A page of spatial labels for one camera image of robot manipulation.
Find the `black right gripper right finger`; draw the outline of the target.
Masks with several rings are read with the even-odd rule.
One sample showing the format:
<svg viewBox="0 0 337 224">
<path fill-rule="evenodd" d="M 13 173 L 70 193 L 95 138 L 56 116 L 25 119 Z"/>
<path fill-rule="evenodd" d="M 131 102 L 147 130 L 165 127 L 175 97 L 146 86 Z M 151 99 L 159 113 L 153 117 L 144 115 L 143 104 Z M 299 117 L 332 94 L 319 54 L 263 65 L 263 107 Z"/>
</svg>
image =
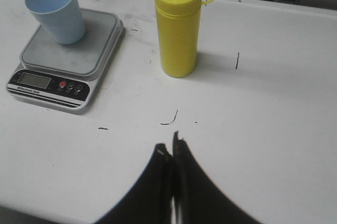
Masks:
<svg viewBox="0 0 337 224">
<path fill-rule="evenodd" d="M 177 223 L 259 223 L 219 190 L 178 131 L 173 135 L 173 161 Z"/>
</svg>

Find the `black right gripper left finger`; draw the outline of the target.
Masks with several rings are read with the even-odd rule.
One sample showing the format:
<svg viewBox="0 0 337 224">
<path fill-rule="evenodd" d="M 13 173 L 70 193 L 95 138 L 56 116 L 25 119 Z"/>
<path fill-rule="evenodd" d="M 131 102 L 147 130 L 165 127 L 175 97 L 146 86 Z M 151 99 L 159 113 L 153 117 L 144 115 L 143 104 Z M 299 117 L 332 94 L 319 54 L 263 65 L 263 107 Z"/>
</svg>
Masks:
<svg viewBox="0 0 337 224">
<path fill-rule="evenodd" d="M 138 180 L 97 223 L 171 223 L 172 176 L 173 158 L 156 144 Z"/>
</svg>

